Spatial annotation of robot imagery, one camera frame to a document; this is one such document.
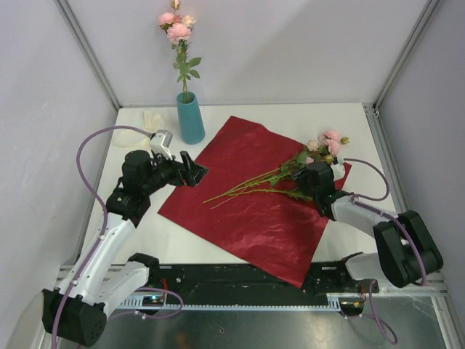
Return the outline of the pink artificial flower bunch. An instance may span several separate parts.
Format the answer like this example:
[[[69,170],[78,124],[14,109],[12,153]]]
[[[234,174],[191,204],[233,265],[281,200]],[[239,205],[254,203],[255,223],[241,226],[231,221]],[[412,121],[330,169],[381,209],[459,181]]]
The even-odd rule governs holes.
[[[311,196],[305,196],[298,192],[296,185],[292,189],[278,189],[277,186],[289,182],[294,172],[304,169],[309,164],[323,162],[324,164],[336,165],[341,147],[349,142],[348,137],[342,137],[334,130],[325,131],[319,134],[316,140],[308,140],[301,151],[284,161],[278,168],[247,179],[224,193],[206,199],[203,203],[206,204],[225,197],[225,200],[213,206],[213,209],[238,196],[249,193],[279,193],[296,200],[312,201]]]

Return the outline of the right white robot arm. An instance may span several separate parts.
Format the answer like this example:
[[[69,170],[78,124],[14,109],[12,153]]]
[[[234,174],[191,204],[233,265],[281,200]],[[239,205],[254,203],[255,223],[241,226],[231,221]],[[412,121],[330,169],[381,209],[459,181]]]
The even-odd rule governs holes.
[[[427,276],[444,261],[418,212],[389,212],[362,202],[367,196],[338,190],[335,181],[345,174],[343,163],[314,162],[291,174],[298,191],[313,200],[320,216],[344,223],[374,238],[377,252],[345,259],[335,282],[351,292],[363,279],[386,278],[397,288],[425,285]]]

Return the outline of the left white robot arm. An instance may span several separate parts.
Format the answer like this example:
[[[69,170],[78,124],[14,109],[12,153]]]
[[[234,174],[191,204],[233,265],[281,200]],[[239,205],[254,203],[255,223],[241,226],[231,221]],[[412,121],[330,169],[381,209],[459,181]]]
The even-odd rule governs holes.
[[[158,260],[145,254],[133,256],[109,281],[104,278],[150,208],[150,196],[166,185],[195,187],[207,175],[208,169],[195,163],[188,152],[180,155],[180,161],[143,150],[125,156],[122,175],[102,204],[102,224],[89,248],[58,287],[42,291],[42,322],[53,340],[93,346],[110,315],[130,294],[160,284]]]

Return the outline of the dark red wrapping paper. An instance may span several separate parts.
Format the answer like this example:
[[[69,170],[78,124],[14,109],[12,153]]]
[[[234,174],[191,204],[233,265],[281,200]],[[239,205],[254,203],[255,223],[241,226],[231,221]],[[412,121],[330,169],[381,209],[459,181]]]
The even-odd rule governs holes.
[[[264,126],[229,117],[196,162],[208,174],[194,188],[176,188],[158,213],[263,271],[301,287],[328,219],[315,205],[286,195],[294,182],[261,185],[230,201],[217,196],[278,168],[303,144]]]

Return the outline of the cream single rose stem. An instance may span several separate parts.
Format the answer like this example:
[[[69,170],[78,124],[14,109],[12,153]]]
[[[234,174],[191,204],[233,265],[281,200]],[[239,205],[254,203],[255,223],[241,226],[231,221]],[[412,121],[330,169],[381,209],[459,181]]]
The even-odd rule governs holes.
[[[194,17],[189,16],[189,15],[185,15],[182,18],[182,24],[185,25],[188,28],[192,28],[195,25],[196,22],[197,22],[197,20]]]

